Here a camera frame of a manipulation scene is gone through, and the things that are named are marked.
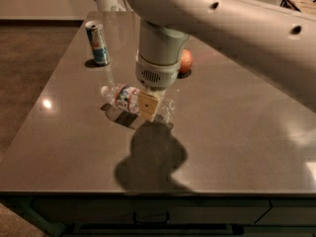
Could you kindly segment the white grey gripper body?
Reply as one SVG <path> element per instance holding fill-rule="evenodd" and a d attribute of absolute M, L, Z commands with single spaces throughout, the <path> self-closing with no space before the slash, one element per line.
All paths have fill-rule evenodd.
<path fill-rule="evenodd" d="M 135 58 L 135 75 L 137 80 L 147 88 L 166 90 L 177 79 L 180 62 L 172 65 L 157 65 L 146 61 L 139 53 Z"/>

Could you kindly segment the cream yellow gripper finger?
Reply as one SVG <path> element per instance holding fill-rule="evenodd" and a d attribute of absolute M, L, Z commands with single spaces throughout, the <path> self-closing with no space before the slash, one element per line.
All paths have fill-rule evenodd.
<path fill-rule="evenodd" d="M 140 115 L 149 121 L 153 121 L 164 99 L 166 91 L 145 88 L 138 93 L 138 108 Z"/>

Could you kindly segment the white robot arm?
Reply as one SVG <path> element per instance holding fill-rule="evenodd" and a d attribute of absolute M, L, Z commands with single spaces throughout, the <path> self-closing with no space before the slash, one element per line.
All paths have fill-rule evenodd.
<path fill-rule="evenodd" d="M 140 17 L 136 78 L 143 118 L 157 114 L 193 36 L 316 108 L 316 18 L 254 0 L 127 0 Z"/>

